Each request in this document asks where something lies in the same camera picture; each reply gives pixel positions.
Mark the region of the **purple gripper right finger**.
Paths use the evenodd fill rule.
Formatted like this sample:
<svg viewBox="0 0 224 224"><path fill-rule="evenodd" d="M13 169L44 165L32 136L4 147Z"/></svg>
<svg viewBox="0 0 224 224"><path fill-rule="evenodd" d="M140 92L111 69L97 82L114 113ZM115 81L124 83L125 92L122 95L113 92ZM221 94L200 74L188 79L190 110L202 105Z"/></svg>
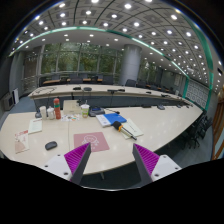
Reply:
<svg viewBox="0 0 224 224"><path fill-rule="evenodd" d="M151 183L181 170L168 155L157 155L138 144L133 145L133 156L143 183Z"/></svg>

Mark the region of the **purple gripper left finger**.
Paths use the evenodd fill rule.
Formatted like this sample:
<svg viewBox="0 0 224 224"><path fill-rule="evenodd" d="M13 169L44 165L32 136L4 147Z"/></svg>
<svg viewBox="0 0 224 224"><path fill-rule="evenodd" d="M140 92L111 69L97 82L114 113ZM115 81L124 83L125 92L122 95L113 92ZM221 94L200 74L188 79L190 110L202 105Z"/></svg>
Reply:
<svg viewBox="0 0 224 224"><path fill-rule="evenodd" d="M79 185L90 154L91 144L87 143L65 155L57 154L42 169Z"/></svg>

